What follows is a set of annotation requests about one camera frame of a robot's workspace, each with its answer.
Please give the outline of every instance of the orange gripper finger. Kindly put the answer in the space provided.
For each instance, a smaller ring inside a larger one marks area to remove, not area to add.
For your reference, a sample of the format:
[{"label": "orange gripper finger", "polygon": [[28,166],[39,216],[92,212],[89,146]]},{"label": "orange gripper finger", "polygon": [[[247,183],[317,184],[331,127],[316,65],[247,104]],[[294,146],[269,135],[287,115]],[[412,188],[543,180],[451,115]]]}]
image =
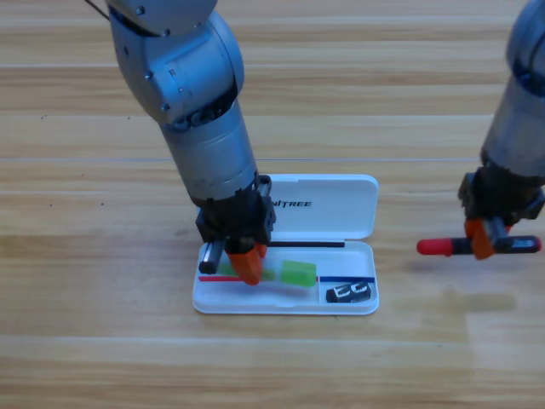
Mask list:
[{"label": "orange gripper finger", "polygon": [[232,269],[244,283],[247,285],[259,284],[263,273],[263,262],[257,248],[254,247],[244,254],[227,253],[227,255]]},{"label": "orange gripper finger", "polygon": [[468,239],[471,239],[473,255],[477,260],[484,260],[496,253],[488,240],[482,219],[466,220],[465,228]]}]

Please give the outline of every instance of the case lid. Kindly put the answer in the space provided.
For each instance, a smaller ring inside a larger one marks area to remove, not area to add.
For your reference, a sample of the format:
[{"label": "case lid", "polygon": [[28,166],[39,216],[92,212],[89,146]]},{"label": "case lid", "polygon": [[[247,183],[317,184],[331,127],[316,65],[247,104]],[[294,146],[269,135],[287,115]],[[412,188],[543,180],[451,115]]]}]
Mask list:
[{"label": "case lid", "polygon": [[269,175],[272,241],[364,239],[375,226],[378,182],[367,175]]}]

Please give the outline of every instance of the blue line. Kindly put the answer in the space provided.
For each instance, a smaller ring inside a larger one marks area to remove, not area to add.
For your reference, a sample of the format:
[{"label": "blue line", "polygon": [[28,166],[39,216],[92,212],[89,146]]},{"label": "blue line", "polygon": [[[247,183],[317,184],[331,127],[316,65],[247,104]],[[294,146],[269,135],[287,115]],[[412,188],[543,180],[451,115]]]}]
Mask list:
[{"label": "blue line", "polygon": [[362,281],[370,284],[375,283],[375,279],[373,277],[320,277],[320,283],[360,283]]}]

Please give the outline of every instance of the wooden table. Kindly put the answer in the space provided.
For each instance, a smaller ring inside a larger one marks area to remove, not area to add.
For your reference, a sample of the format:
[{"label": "wooden table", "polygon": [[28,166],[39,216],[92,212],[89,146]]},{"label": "wooden table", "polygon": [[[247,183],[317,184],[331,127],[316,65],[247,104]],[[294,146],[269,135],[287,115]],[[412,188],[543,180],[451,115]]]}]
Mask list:
[{"label": "wooden table", "polygon": [[194,210],[106,21],[2,0],[0,407],[545,407],[543,255],[415,252],[462,234],[523,3],[220,1],[260,171],[381,183],[381,306],[336,318],[196,313]]}]

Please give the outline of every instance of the black line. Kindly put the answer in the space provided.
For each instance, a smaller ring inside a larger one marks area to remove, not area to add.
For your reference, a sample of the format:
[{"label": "black line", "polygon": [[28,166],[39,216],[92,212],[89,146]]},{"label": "black line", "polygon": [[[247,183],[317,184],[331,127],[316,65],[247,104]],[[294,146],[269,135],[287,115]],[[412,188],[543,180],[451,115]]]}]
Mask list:
[{"label": "black line", "polygon": [[108,17],[108,14],[104,13],[102,9],[94,4],[91,0],[84,0],[89,6],[91,6],[93,9],[95,9],[102,17],[104,17],[106,20],[110,21],[110,17]]},{"label": "black line", "polygon": [[344,246],[342,241],[273,241],[269,244],[269,247],[342,248]]}]

